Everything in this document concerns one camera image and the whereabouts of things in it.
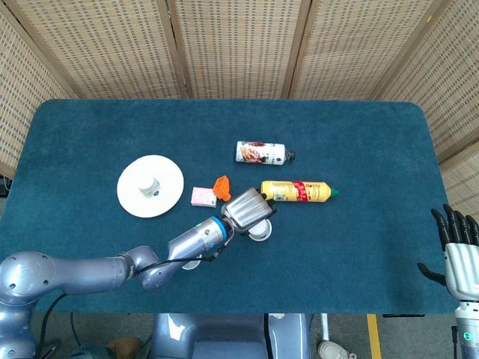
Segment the orange object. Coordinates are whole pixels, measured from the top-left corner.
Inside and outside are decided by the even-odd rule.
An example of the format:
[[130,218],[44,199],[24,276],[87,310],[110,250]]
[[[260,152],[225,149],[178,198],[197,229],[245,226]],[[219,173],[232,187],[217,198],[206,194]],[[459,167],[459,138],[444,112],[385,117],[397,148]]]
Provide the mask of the orange object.
[[230,180],[226,176],[219,177],[215,182],[215,186],[213,187],[213,193],[220,200],[230,200]]

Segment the robotic arm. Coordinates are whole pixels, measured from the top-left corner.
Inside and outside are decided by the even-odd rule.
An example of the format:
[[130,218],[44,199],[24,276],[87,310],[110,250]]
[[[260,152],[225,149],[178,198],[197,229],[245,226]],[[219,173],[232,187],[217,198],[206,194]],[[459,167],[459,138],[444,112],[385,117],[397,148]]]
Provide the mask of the robotic arm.
[[168,243],[168,259],[161,261],[148,246],[116,257],[62,260],[38,252],[19,252],[0,265],[0,358],[35,356],[31,315],[40,297],[59,289],[65,294],[90,294],[119,288],[135,278],[145,290],[161,289],[173,274],[205,251],[216,258],[235,233],[275,213],[253,188],[226,203],[221,218],[211,217]]
[[432,209],[445,260],[445,276],[418,263],[421,273],[443,286],[460,301],[457,331],[464,359],[479,358],[479,224],[445,204],[448,222]]

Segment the yellow tape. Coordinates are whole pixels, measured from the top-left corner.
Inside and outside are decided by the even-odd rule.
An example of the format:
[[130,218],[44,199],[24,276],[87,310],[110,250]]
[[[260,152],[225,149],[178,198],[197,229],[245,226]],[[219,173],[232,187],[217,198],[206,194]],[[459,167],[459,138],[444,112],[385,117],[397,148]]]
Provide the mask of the yellow tape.
[[381,359],[381,346],[379,344],[379,332],[377,330],[376,314],[367,315],[367,331],[369,331],[371,358]]

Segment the blue ring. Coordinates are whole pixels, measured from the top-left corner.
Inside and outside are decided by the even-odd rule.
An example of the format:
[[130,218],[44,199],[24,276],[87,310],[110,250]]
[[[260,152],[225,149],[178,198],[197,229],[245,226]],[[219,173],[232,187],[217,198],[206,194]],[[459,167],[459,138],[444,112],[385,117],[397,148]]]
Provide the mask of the blue ring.
[[216,222],[216,224],[218,225],[219,229],[222,230],[223,240],[225,240],[226,239],[226,229],[225,229],[225,226],[223,225],[223,223],[215,216],[210,217],[210,219],[213,219]]

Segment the yellow bottle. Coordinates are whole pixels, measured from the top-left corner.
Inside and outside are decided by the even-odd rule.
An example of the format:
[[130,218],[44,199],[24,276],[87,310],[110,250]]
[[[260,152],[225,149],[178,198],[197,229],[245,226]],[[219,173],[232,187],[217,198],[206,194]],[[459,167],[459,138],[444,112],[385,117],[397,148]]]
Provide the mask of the yellow bottle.
[[261,193],[267,200],[287,202],[326,202],[339,194],[324,182],[263,181]]

